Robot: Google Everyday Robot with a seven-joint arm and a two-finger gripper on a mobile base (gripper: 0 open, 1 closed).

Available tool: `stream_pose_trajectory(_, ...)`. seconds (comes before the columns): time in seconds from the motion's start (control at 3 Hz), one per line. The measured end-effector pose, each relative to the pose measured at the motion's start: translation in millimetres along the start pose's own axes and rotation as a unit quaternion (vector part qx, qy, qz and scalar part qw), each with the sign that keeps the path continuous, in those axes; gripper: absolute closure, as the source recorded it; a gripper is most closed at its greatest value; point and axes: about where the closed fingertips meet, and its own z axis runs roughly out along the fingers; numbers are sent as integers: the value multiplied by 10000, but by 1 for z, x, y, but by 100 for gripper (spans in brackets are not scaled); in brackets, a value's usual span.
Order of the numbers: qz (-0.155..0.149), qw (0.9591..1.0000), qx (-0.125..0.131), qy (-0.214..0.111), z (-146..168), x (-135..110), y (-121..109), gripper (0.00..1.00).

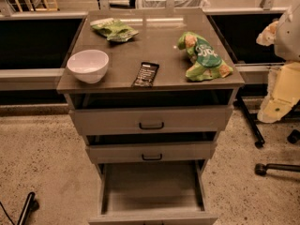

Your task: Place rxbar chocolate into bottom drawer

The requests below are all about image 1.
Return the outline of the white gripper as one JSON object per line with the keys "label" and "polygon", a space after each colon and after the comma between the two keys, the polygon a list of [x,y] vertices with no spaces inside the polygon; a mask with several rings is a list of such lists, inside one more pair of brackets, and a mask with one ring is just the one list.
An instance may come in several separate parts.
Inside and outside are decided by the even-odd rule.
{"label": "white gripper", "polygon": [[[270,46],[275,42],[278,21],[271,22],[257,36],[256,43]],[[259,121],[267,124],[280,121],[300,100],[300,63],[285,64],[279,71],[270,68],[267,95],[257,114]]]}

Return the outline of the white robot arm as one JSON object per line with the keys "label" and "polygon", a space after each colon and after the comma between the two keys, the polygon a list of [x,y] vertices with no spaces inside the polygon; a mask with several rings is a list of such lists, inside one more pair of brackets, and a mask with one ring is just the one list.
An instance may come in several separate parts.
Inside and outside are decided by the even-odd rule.
{"label": "white robot arm", "polygon": [[285,63],[270,69],[267,96],[258,112],[258,120],[275,123],[300,100],[300,0],[294,0],[278,21],[267,25],[256,38],[263,46],[274,46]]}

